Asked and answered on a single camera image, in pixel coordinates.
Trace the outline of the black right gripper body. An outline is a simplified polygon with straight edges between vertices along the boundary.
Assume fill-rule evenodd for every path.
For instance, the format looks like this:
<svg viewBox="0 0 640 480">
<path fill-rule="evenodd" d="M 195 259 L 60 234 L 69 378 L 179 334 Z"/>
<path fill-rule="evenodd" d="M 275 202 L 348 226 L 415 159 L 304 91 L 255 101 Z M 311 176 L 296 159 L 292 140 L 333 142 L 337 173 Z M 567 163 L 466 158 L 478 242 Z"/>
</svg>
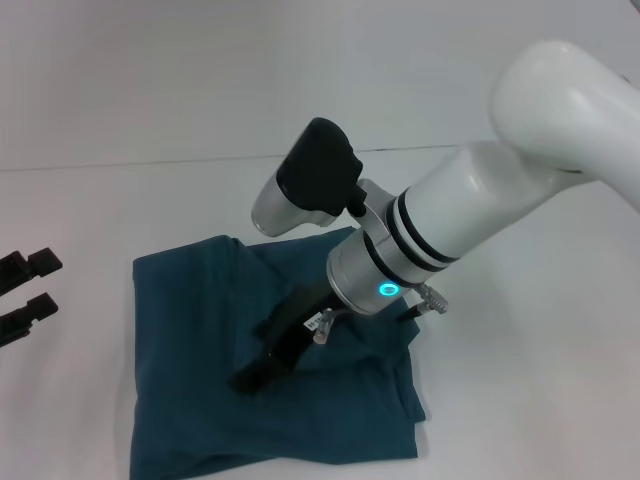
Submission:
<svg viewBox="0 0 640 480">
<path fill-rule="evenodd" d="M 289 295 L 291 294 L 300 299 L 301 315 L 279 337 L 273 335 L 267 339 L 267 354 L 272 353 L 296 366 L 302 354 L 313 342 L 314 333 L 305 326 L 305 323 L 326 309 L 337 310 L 343 306 L 343 303 L 338 299 L 327 280 L 308 285 L 297 285 L 289 293 Z"/>
</svg>

